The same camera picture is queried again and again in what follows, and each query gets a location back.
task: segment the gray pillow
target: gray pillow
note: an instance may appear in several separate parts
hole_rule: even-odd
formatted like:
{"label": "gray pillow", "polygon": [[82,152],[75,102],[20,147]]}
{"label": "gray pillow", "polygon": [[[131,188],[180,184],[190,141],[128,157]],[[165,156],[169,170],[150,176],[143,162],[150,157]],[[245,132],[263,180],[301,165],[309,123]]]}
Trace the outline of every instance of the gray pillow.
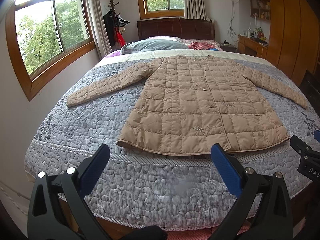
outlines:
{"label": "gray pillow", "polygon": [[186,45],[170,40],[143,40],[126,44],[122,47],[120,54],[131,54],[143,51],[163,49],[189,49]]}

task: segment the wooden wardrobe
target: wooden wardrobe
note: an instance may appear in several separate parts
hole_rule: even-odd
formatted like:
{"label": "wooden wardrobe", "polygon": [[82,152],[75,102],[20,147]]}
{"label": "wooden wardrobe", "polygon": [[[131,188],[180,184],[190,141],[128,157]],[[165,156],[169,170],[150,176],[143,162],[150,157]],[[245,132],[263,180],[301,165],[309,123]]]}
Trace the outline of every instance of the wooden wardrobe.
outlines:
{"label": "wooden wardrobe", "polygon": [[320,25],[306,0],[270,0],[266,59],[300,85],[306,69],[320,81]]}

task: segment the book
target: book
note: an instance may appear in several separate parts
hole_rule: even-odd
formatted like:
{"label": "book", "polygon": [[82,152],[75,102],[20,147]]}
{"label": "book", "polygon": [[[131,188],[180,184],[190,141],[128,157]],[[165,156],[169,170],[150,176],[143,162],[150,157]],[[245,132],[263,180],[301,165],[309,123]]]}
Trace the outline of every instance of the book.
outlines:
{"label": "book", "polygon": [[252,8],[259,8],[257,0],[252,0]]}
{"label": "book", "polygon": [[258,0],[259,6],[261,9],[264,9],[264,4],[262,0]]}

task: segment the white cable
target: white cable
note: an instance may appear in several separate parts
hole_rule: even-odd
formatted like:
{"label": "white cable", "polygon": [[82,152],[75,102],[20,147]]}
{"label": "white cable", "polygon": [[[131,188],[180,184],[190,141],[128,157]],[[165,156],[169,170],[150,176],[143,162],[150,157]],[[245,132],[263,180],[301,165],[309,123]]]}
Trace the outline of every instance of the white cable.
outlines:
{"label": "white cable", "polygon": [[8,199],[26,216],[28,217],[28,214],[8,195],[8,193],[3,189],[3,187],[0,186],[0,189],[2,192],[7,196]]}
{"label": "white cable", "polygon": [[230,38],[232,39],[233,42],[238,42],[239,38],[235,41],[234,37],[236,36],[236,32],[234,31],[234,29],[232,28],[232,21],[235,18],[235,0],[231,0],[232,5],[231,5],[231,21],[230,21],[230,28],[228,29],[228,35],[230,35]]}

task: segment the coat sleeve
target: coat sleeve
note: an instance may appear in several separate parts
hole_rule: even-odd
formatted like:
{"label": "coat sleeve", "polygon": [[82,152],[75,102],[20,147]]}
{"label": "coat sleeve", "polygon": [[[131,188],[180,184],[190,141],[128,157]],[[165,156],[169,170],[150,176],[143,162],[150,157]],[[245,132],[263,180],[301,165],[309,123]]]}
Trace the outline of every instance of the coat sleeve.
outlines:
{"label": "coat sleeve", "polygon": [[285,98],[291,99],[304,109],[307,108],[307,101],[305,97],[289,86],[284,85],[280,81],[261,71],[243,66],[241,64],[239,64],[238,68],[241,70],[242,75],[246,79],[249,79],[256,87],[264,88],[270,92],[279,94]]}
{"label": "coat sleeve", "polygon": [[161,58],[154,59],[149,63],[137,63],[116,75],[95,81],[70,94],[67,99],[67,106],[71,107],[88,102],[108,93],[130,86],[143,78],[148,78],[160,67],[161,64]]}

